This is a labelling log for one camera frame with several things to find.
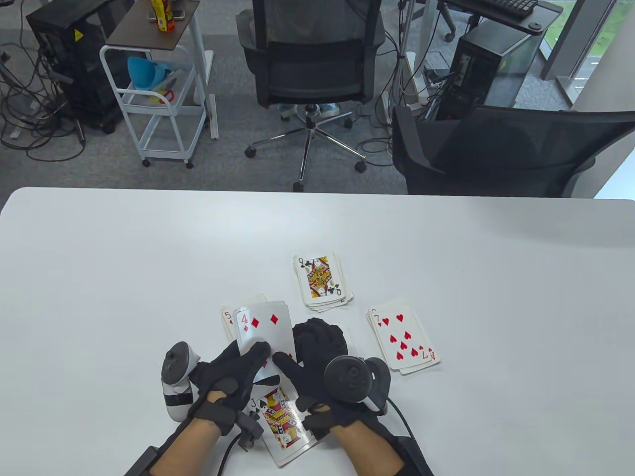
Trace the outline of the person's right hand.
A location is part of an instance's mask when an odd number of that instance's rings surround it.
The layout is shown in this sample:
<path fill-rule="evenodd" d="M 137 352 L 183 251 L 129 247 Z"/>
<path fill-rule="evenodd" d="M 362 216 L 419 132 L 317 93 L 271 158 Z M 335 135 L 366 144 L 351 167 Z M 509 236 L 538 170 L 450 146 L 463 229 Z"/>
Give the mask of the person's right hand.
<path fill-rule="evenodd" d="M 290 380 L 299 398 L 299 411 L 307 411 L 304 428 L 328 433 L 336 426 L 348 427 L 363 422 L 379 436 L 393 440 L 394 435 L 378 417 L 361 403 L 348 403 L 336 397 L 327 387 L 325 371 L 331 361 L 348 354 L 342 329 L 322 319 L 311 318 L 293 327 L 295 357 L 283 352 L 272 354 L 272 362 Z"/>

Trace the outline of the person's left hand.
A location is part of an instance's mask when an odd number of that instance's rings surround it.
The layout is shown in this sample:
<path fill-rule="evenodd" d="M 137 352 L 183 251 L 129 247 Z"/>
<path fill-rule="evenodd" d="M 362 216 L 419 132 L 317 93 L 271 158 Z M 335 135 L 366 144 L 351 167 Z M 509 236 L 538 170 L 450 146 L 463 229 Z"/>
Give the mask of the person's left hand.
<path fill-rule="evenodd" d="M 257 372 L 270 355 L 267 342 L 256 342 L 241 355 L 233 341 L 215 360 L 198 363 L 190 374 L 198 399 L 188 417 L 213 422 L 222 435 L 228 435 L 238 413 L 247 406 Z"/>

